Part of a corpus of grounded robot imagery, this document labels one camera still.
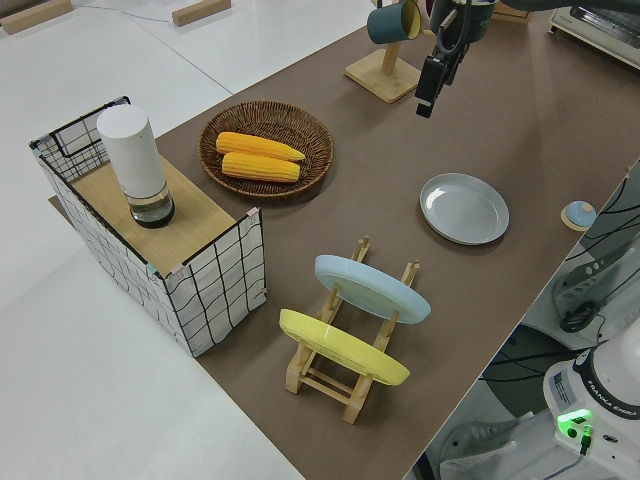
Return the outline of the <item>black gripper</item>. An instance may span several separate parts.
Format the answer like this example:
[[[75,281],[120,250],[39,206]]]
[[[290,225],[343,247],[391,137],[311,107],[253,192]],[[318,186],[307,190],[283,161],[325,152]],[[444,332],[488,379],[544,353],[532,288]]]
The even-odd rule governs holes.
[[[494,1],[434,1],[430,13],[430,29],[441,50],[459,50],[445,58],[445,64],[429,55],[424,62],[415,91],[419,100],[416,113],[424,118],[432,114],[442,83],[453,84],[468,44],[485,34],[495,9]]]

